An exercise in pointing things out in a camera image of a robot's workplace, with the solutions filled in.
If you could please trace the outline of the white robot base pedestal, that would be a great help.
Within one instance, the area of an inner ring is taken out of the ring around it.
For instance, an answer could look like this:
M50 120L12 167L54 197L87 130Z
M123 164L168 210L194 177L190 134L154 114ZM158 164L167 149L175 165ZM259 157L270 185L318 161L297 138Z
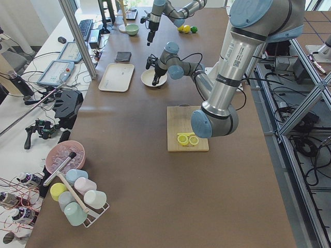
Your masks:
M208 76L208 78L210 79L210 81L212 82L211 83L211 86L206 86L206 90L205 91L208 92L209 94L210 94L210 92L211 92L211 90L212 90L212 88L214 86L215 78L218 75L219 63L220 62L221 63L223 62L224 57L226 56L226 53L227 53L229 47L233 48L233 43L230 43L230 45L223 45L223 47L221 49L219 61L216 62L213 67L206 67L205 68L205 73Z

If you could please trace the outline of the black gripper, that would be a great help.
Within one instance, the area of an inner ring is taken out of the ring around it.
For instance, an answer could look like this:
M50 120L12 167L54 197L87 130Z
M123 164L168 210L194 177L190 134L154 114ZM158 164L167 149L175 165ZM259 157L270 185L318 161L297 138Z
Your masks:
M153 42L153 39L154 39L154 36L155 36L155 32L159 28L159 23L158 22L149 21L148 28L149 28L150 32L148 33L148 36L147 36L147 46L150 46L150 44Z
M156 86L159 84L160 77L166 74L166 69L162 69L158 64L155 65L155 75L152 81L152 85Z

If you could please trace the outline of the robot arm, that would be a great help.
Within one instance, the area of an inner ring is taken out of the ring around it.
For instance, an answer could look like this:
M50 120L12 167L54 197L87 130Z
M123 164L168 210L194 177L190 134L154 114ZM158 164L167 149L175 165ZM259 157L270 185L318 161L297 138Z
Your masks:
M168 17L176 27L181 27L187 18L194 15L198 10L203 9L206 4L207 1L205 0L196 0L191 1L183 8L176 10L170 1L154 1L151 12L147 12L147 16L140 19L141 24L148 23L149 33L147 36L147 46L150 46L153 42L163 15Z
M205 99L192 113L193 132L200 138L229 135L238 126L238 114L231 102L256 48L300 36L304 11L304 1L234 1L216 77L210 79L199 63L182 61L178 45L168 42L154 62L152 84L157 85L165 74L173 79L191 77Z

